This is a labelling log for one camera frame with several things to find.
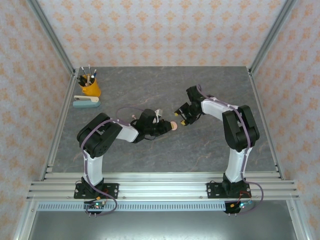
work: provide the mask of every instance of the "floor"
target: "floor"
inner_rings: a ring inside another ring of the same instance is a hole
[[[264,201],[248,214],[222,211],[37,212],[30,240],[296,240],[286,201]]]
[[[255,117],[260,139],[250,153],[247,171],[274,171],[275,164],[263,127],[254,92],[245,67],[173,66],[173,67],[97,67],[101,105],[97,108],[73,108],[71,100],[55,157],[53,172],[78,173],[84,168],[76,140],[78,132],[101,112],[111,118],[117,109],[134,106],[162,109],[163,118],[179,123],[174,111],[188,102],[186,89],[201,84],[206,94],[233,105],[248,105]],[[73,95],[82,95],[75,85]],[[123,109],[120,117],[131,121],[137,110]],[[153,141],[137,144],[116,140],[103,159],[103,172],[224,172],[229,147],[223,124],[204,115],[192,125],[178,124]]]

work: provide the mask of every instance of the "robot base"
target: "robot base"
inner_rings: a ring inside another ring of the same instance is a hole
[[[206,193],[208,199],[238,199],[241,192],[249,192],[249,184],[244,181],[230,182],[226,177],[226,174],[223,174],[222,182],[208,182],[206,184]],[[242,195],[241,199],[250,198],[248,195]]]
[[[99,182],[95,187],[100,191],[111,195],[115,199],[118,198],[118,193],[119,193],[118,183],[104,183],[104,180],[102,179],[102,181]],[[81,182],[75,185],[74,196],[73,196],[74,199],[95,199],[97,197],[100,197],[101,199],[106,198],[106,196],[93,190],[83,177],[81,178]]]

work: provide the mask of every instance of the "small round object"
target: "small round object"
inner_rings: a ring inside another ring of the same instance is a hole
[[[177,128],[178,128],[178,124],[177,124],[175,121],[171,121],[170,123],[171,123],[172,131],[177,130]]]

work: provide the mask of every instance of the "cable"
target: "cable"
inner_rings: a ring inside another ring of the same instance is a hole
[[[74,184],[77,186],[77,183],[82,183],[81,180],[76,181]]]
[[[247,141],[247,147],[246,147],[246,149],[245,149],[245,151],[244,151],[244,158],[243,158],[243,163],[242,163],[242,166],[241,166],[240,176],[241,176],[241,178],[242,178],[242,180],[243,180],[244,183],[256,185],[256,186],[258,186],[258,187],[260,188],[260,190],[261,190],[261,199],[260,199],[259,203],[258,203],[257,205],[255,205],[253,208],[251,208],[250,210],[248,210],[248,211],[238,213],[238,215],[240,215],[240,214],[241,214],[241,215],[247,214],[247,213],[251,212],[252,210],[256,209],[257,206],[259,206],[259,205],[261,204],[261,202],[262,202],[263,199],[264,199],[264,190],[263,190],[263,188],[261,187],[261,185],[260,185],[259,183],[253,182],[253,181],[246,181],[246,179],[245,179],[245,177],[244,177],[244,172],[245,172],[245,168],[246,168],[247,161],[248,161],[248,151],[249,151],[249,149],[250,149],[250,147],[251,147],[250,137],[249,137],[248,130],[247,130],[247,127],[246,127],[246,125],[245,125],[245,122],[244,122],[244,120],[242,119],[241,114],[239,113],[239,111],[238,111],[235,107],[231,106],[230,104],[228,104],[228,103],[226,103],[226,102],[224,102],[224,101],[218,100],[218,99],[216,99],[216,98],[215,98],[215,99],[212,99],[212,98],[208,97],[207,95],[205,95],[205,94],[202,92],[202,89],[201,89],[200,84],[198,84],[198,85],[196,86],[196,89],[197,89],[198,92],[199,92],[203,97],[205,97],[206,99],[208,99],[208,100],[210,100],[210,101],[213,101],[213,102],[217,102],[217,103],[219,103],[219,104],[222,104],[222,105],[226,106],[227,108],[232,109],[232,110],[235,112],[235,114],[238,116],[239,121],[240,121],[240,123],[241,123],[241,125],[242,125],[243,131],[244,131],[244,134],[245,134],[245,137],[246,137],[246,141]]]
[[[141,111],[141,112],[144,111],[143,109],[138,108],[138,107],[135,107],[135,106],[123,106],[123,107],[120,107],[120,108],[116,111],[116,113],[115,113],[116,119],[119,119],[119,121],[120,121],[121,124],[124,123],[123,125],[127,125],[127,126],[129,126],[130,124],[129,124],[128,122],[122,120],[122,119],[118,116],[118,112],[119,112],[120,110],[122,110],[122,109],[136,109],[136,110],[139,110],[139,111]]]
[[[81,148],[81,152],[82,152],[82,154],[83,154],[83,156],[84,156],[84,174],[85,174],[86,181],[88,182],[88,184],[90,185],[90,187],[91,187],[93,190],[95,190],[96,192],[98,192],[98,193],[106,196],[107,198],[112,199],[112,200],[114,201],[114,203],[115,203],[115,206],[114,206],[114,208],[113,208],[112,210],[106,211],[106,212],[102,212],[102,213],[100,213],[100,214],[94,214],[96,217],[97,217],[97,216],[104,216],[104,215],[113,213],[113,212],[117,209],[118,203],[117,203],[117,200],[116,200],[113,196],[111,196],[111,195],[109,195],[109,194],[107,194],[107,193],[105,193],[105,192],[103,192],[103,191],[100,191],[99,189],[97,189],[97,188],[91,183],[91,181],[90,181],[90,179],[89,179],[89,176],[88,176],[88,155],[86,154],[84,147],[85,147],[85,144],[86,144],[87,140],[95,133],[95,131],[97,131],[101,126],[103,126],[103,125],[105,125],[105,124],[107,124],[107,123],[110,123],[110,122],[114,122],[114,120],[113,120],[113,119],[105,120],[105,121],[103,121],[102,123],[100,123],[98,126],[96,126],[96,127],[84,138],[84,140],[83,140],[83,142],[82,142],[82,144],[81,144],[81,147],[80,147],[80,148]],[[86,209],[85,209],[85,212],[89,215],[89,217],[90,217],[91,213],[88,212],[88,208],[92,207],[92,206],[93,206],[92,204],[88,205],[88,206],[86,207]]]
[[[239,202],[240,202],[240,199],[242,198],[242,195],[243,194],[247,194],[248,196],[249,196],[249,198],[250,198],[250,200],[251,200],[251,194],[249,193],[249,192],[247,192],[247,191],[240,191],[240,197],[239,197],[239,199],[238,199],[238,201],[236,202],[236,204],[238,204]]]

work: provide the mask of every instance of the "yellow pen holder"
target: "yellow pen holder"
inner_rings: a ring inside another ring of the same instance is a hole
[[[85,79],[90,78],[90,75],[88,74],[83,75],[83,77]],[[95,78],[94,83],[92,83],[90,86],[80,86],[82,88],[82,92],[86,95],[86,96],[91,96],[91,97],[100,97],[101,95],[101,90],[98,86],[98,81],[97,78]]]

